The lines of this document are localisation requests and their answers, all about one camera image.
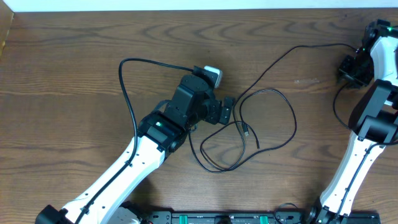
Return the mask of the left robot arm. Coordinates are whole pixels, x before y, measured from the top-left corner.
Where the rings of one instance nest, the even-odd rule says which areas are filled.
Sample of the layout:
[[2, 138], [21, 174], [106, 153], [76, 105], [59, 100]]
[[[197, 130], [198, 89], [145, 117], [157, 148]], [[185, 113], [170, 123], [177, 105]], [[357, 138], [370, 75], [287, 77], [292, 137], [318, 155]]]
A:
[[132, 191], [186, 140], [200, 121], [227, 124], [233, 99], [213, 91], [222, 74], [185, 75], [164, 111], [154, 110], [137, 125], [134, 137], [104, 174], [61, 210], [47, 205], [36, 223], [140, 223], [122, 204]]

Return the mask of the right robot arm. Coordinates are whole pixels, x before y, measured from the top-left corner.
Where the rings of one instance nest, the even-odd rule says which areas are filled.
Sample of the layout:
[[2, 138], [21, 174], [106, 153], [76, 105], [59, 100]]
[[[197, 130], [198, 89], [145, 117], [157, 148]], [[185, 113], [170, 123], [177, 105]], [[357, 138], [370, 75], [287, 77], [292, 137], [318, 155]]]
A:
[[317, 198], [306, 223], [380, 223], [376, 212], [352, 212], [366, 174], [386, 146], [397, 144], [397, 29], [384, 20], [368, 24], [362, 46], [339, 69], [346, 87], [368, 90], [348, 121], [349, 143], [329, 186]]

